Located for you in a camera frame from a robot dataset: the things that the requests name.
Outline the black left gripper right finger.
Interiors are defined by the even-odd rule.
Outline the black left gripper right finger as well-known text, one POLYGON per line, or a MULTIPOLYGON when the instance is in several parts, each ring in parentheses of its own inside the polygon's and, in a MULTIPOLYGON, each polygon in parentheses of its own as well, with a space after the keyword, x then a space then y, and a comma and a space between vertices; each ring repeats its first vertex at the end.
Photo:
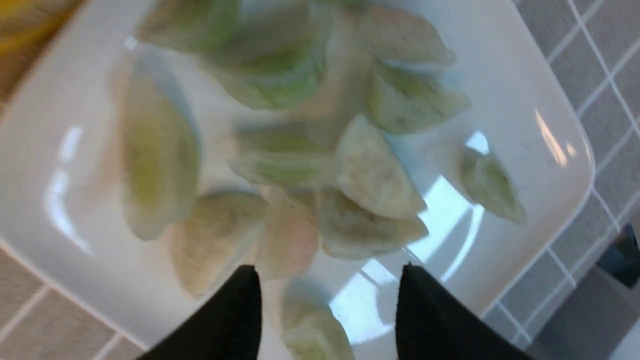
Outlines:
POLYGON ((396 310, 400 360, 530 360, 418 265, 402 268, 396 310))

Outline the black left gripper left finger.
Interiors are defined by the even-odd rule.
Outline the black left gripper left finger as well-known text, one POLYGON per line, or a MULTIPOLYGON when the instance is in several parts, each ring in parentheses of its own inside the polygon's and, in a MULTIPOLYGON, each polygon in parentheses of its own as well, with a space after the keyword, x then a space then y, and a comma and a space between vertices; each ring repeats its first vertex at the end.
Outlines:
POLYGON ((262 340, 263 302, 259 274, 239 266, 176 330, 140 360, 256 360, 262 340))

